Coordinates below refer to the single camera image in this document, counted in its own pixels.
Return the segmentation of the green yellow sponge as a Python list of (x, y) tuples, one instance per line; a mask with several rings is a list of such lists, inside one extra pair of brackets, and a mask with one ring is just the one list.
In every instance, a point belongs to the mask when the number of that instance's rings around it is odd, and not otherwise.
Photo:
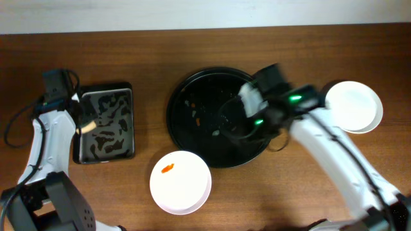
[(80, 126), (79, 128), (76, 129), (76, 133), (78, 135), (83, 134), (83, 133), (88, 133), (95, 129), (97, 127), (95, 121), (91, 121), (86, 125)]

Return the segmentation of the white plate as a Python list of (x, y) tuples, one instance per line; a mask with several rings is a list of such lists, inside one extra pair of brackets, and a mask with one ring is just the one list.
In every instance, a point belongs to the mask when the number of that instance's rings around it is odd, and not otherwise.
[(154, 202), (170, 214), (183, 216), (198, 210), (212, 188), (211, 172), (205, 161), (189, 151), (163, 156), (150, 175)]
[(337, 125), (349, 133), (368, 133), (383, 119), (383, 104), (369, 86), (341, 81), (326, 92), (326, 105)]

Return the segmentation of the white plate front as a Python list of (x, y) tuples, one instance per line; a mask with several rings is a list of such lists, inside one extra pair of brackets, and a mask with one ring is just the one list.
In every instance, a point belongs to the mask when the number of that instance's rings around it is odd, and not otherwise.
[(170, 214), (183, 216), (198, 210), (212, 188), (211, 172), (205, 161), (189, 151), (163, 156), (150, 175), (154, 202)]

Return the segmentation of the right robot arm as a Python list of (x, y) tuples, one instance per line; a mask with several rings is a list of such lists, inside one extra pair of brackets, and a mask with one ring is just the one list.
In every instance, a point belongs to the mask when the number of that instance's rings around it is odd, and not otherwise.
[(315, 88), (243, 87), (239, 95), (255, 134), (268, 137), (286, 128), (330, 177), (353, 216), (322, 219), (307, 230), (410, 230), (410, 197), (371, 166)]

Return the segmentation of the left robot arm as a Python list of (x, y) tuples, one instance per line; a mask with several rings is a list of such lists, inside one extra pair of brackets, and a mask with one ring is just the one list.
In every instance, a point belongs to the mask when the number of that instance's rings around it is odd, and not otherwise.
[(1, 221), (14, 230), (123, 230), (97, 221), (91, 206), (68, 177), (73, 137), (96, 112), (89, 99), (42, 98), (33, 111), (30, 157), (15, 187), (2, 192)]

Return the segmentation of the round black tray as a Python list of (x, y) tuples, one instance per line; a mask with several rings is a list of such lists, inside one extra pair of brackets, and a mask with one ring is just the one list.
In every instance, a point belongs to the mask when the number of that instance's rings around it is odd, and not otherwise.
[(231, 67), (202, 69), (186, 78), (171, 95), (166, 111), (168, 132), (175, 145), (201, 157), (209, 167), (240, 166), (255, 159), (269, 144), (226, 137), (220, 127), (229, 122), (230, 110), (219, 114), (240, 87), (253, 78)]

